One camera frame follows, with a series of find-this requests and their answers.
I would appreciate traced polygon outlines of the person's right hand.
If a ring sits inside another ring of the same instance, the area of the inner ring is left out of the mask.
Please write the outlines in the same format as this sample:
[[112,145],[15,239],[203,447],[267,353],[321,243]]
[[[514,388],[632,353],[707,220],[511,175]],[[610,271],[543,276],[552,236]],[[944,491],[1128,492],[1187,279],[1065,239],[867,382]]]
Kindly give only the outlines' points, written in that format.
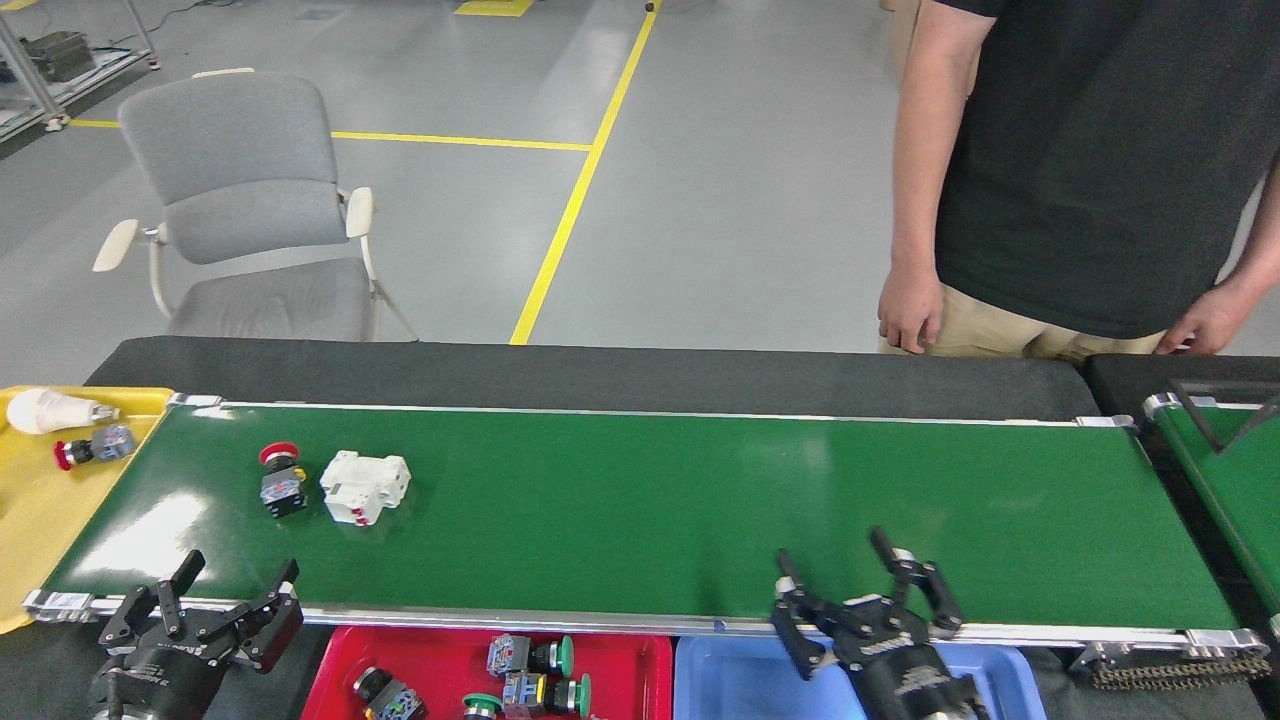
[[882,348],[923,355],[940,336],[945,292],[934,266],[893,265],[884,279],[877,307]]

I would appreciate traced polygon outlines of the person's left hand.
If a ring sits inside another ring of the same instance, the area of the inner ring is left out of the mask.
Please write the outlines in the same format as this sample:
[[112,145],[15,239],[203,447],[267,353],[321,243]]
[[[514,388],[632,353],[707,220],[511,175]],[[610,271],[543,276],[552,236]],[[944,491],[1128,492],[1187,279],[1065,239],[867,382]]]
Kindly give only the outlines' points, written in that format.
[[1165,332],[1155,354],[1215,355],[1226,348],[1263,296],[1235,281],[1199,296]]

